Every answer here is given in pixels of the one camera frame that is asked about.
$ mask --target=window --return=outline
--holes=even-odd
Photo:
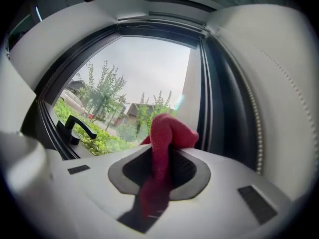
[[[92,140],[75,127],[81,144],[94,155],[139,145],[160,113],[178,115],[191,50],[173,42],[122,37],[87,61],[67,83],[76,109],[58,99],[60,120],[74,115],[97,133]]]

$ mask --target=car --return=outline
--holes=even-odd
[[[60,99],[62,99],[69,107],[79,113],[82,117],[87,117],[87,113],[85,112],[82,102],[72,92],[63,90],[62,94],[60,95]]]

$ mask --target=red towel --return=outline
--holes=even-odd
[[[156,115],[152,121],[150,135],[141,144],[152,144],[152,176],[140,191],[143,217],[154,216],[168,206],[171,182],[168,165],[168,146],[176,148],[194,147],[198,133],[170,114]]]

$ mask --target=black window handle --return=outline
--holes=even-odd
[[[65,125],[59,120],[56,128],[68,140],[70,144],[78,145],[80,142],[80,137],[72,131],[76,123],[84,129],[89,137],[91,137],[92,139],[96,138],[97,135],[96,133],[94,133],[93,130],[91,130],[84,122],[72,115],[69,116]]]

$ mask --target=sky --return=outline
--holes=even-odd
[[[186,77],[190,48],[163,40],[122,37],[109,44],[89,61],[94,65],[94,82],[97,83],[102,73],[102,65],[108,60],[111,68],[118,67],[118,76],[124,75],[127,80],[119,95],[127,94],[127,103],[139,103],[143,91],[149,104],[154,102],[162,90],[166,101],[172,90],[170,107],[173,109],[179,101]],[[82,80],[88,83],[88,68],[80,70]]]

